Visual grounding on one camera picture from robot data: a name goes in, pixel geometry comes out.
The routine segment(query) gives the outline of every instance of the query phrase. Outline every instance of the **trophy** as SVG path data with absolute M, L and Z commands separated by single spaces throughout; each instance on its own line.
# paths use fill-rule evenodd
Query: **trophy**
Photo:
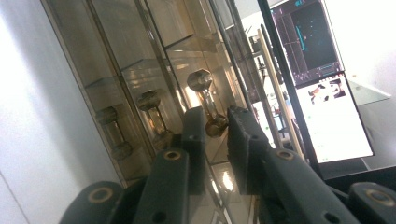
M 206 134 L 210 137 L 220 137 L 228 126 L 228 120 L 223 115 L 219 114 L 215 102 L 213 102 L 212 95 L 209 91 L 212 82 L 213 79 L 210 72 L 205 69 L 200 69 L 191 73 L 187 78 L 187 84 L 190 89 L 197 92 L 201 105 L 206 113 Z
M 168 148 L 173 137 L 172 131 L 167 129 L 163 115 L 158 108 L 160 103 L 161 99 L 156 91 L 146 91 L 137 100 L 137 107 L 146 112 L 151 130 L 155 134 L 153 145 L 156 150 Z
M 132 154 L 133 148 L 129 142 L 125 141 L 117 119 L 117 110 L 113 106 L 96 112 L 96 120 L 102 125 L 111 146 L 111 157 L 121 161 Z

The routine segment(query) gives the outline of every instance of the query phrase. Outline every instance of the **mounting hole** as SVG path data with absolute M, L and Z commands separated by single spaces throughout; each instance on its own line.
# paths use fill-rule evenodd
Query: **mounting hole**
M 151 219 L 154 223 L 162 223 L 166 220 L 166 213 L 165 212 L 157 212 L 152 215 Z
M 279 151 L 276 153 L 276 155 L 277 155 L 278 157 L 280 157 L 281 159 L 286 160 L 286 161 L 291 161 L 291 160 L 294 158 L 294 155 L 291 154 L 291 152 L 284 151 L 284 150 L 279 150 Z
M 113 196 L 113 190 L 102 187 L 91 191 L 90 195 L 88 195 L 88 201 L 90 201 L 90 203 L 104 203 L 110 199 L 111 196 Z
M 168 151 L 163 156 L 169 161 L 177 161 L 180 159 L 181 154 L 176 151 Z
M 190 140 L 197 140 L 197 139 L 198 139 L 198 136 L 192 134 L 192 135 L 189 136 L 189 139 L 190 139 Z
M 340 223 L 340 218 L 329 212 L 324 214 L 324 218 L 330 223 Z
M 381 203 L 387 207 L 395 205 L 395 201 L 387 194 L 377 189 L 367 189 L 366 195 L 376 203 Z

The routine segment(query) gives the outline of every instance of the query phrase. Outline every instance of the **glass display case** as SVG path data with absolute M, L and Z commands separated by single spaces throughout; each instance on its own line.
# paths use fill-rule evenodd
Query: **glass display case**
M 123 186 L 149 175 L 156 154 L 181 134 L 184 112 L 201 105 L 206 113 L 206 194 L 191 198 L 198 202 L 191 223 L 202 223 L 202 213 L 215 222 L 248 223 L 253 199 L 239 195 L 233 183 L 226 111 L 231 105 L 250 105 L 210 4 L 43 4 Z

